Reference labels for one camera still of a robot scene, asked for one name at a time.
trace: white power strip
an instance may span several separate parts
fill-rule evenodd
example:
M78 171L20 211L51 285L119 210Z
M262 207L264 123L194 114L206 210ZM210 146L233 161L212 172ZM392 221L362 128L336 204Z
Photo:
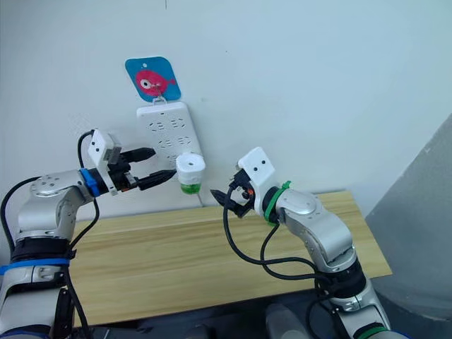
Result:
M176 159L185 152L201 154L198 137L183 102L170 102L136 110L138 125L154 148L161 169L176 168Z

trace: wooden tabletop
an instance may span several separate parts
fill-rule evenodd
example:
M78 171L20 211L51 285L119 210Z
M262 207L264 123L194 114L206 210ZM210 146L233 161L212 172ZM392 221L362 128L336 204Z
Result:
M391 270L350 192L320 194L350 228L369 277ZM86 225L82 222L76 232ZM270 227L256 215L230 213L237 246L258 258ZM222 208L195 208L100 220L77 246L71 275L90 325L200 309L309 289L311 280L283 281L242 261L229 247ZM308 258L300 239L281 225L266 258ZM300 263L273 266L280 273L310 273Z

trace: blue sticker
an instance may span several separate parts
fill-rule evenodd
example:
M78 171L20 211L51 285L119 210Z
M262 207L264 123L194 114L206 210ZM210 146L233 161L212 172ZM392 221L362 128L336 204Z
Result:
M145 101L152 102L159 95L168 101L181 97L171 64L161 56L129 59L126 61L126 70L138 94Z

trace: green ring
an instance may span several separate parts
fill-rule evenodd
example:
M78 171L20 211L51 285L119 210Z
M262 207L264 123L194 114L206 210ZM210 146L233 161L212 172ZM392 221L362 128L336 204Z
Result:
M270 213L271 210L275 207L276 205L276 201L278 201L278 198L280 197L281 194L283 194L283 192L289 188L291 181L287 181L285 182L282 187L280 189L278 189L275 194L273 194L270 203L268 203L268 206L266 208L265 213L263 214L263 217L265 218L265 220L267 220L267 222L272 225L275 226L274 223L270 222L269 217L270 217Z

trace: cartoon fish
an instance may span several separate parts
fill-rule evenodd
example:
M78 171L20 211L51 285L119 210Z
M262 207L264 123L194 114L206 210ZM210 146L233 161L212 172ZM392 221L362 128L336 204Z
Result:
M167 90L169 84L176 85L175 79L166 80L160 74L143 69L136 74L135 82L147 95L158 97Z

